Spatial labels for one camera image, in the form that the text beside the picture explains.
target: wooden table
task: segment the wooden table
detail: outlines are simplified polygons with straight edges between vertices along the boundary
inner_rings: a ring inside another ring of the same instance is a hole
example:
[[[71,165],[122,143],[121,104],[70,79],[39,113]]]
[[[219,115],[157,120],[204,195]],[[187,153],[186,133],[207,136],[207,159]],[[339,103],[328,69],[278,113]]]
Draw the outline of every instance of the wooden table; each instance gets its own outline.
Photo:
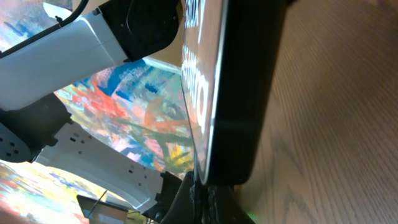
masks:
[[[291,6],[239,193],[256,223],[398,223],[398,1]]]

